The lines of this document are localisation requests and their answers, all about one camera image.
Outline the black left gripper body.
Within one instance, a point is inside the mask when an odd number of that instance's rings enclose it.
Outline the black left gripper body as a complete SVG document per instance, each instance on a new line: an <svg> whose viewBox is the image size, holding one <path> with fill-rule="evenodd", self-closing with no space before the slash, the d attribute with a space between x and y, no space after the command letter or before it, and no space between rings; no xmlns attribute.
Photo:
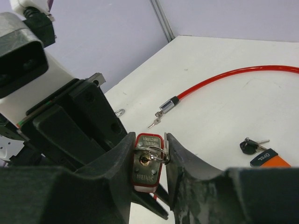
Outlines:
<svg viewBox="0 0 299 224"><path fill-rule="evenodd" d="M66 157L51 146L33 125L34 118L54 105L63 107L79 128L106 152L127 135L100 87L88 79L73 79L29 109L20 121L20 135L57 165L72 168Z"/></svg>

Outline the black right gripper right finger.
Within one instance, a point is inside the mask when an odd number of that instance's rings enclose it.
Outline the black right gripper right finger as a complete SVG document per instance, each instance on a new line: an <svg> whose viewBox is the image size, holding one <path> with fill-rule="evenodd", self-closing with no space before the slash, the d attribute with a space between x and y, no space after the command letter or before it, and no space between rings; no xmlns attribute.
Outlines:
<svg viewBox="0 0 299 224"><path fill-rule="evenodd" d="M298 168L219 170L170 133L169 207L177 224L296 224Z"/></svg>

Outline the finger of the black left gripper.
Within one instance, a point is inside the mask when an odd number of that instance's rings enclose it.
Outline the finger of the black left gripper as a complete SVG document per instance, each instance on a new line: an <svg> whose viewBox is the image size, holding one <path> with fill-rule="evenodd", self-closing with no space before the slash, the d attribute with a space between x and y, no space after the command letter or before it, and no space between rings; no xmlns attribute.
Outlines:
<svg viewBox="0 0 299 224"><path fill-rule="evenodd" d="M154 196L169 206L169 195L161 184L158 184ZM168 220L169 213L161 206L161 204L157 202L154 197L150 195L150 193L143 193L133 190L131 202L143 206L164 220Z"/></svg>
<svg viewBox="0 0 299 224"><path fill-rule="evenodd" d="M106 153L59 105L50 107L34 118L33 125L51 146L66 157L73 170L93 162Z"/></svg>

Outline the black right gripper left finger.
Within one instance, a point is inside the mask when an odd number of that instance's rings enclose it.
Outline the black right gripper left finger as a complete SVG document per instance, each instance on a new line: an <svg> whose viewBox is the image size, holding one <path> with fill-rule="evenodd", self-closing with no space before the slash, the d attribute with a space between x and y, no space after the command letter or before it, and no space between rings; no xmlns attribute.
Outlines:
<svg viewBox="0 0 299 224"><path fill-rule="evenodd" d="M127 224L136 135L71 172L63 167L0 170L3 224Z"/></svg>

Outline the red cable padlock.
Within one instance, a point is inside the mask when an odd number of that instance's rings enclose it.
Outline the red cable padlock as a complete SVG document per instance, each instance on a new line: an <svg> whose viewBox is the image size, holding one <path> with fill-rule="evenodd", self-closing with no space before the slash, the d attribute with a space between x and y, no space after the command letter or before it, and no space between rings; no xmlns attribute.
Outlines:
<svg viewBox="0 0 299 224"><path fill-rule="evenodd" d="M155 193L160 182L162 163L150 160L148 154L134 149L131 181L134 189L143 193Z"/></svg>

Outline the orange black padlock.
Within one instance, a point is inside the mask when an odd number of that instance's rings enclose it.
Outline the orange black padlock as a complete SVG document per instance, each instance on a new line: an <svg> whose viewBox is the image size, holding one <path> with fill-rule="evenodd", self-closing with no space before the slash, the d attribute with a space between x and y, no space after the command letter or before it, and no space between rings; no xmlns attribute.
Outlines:
<svg viewBox="0 0 299 224"><path fill-rule="evenodd" d="M272 148L265 148L263 144L270 142L264 140L256 142L250 138L245 138L239 146L241 151L246 155L254 155L259 153L250 161L250 166L253 168L289 168L291 165L286 162L280 155Z"/></svg>

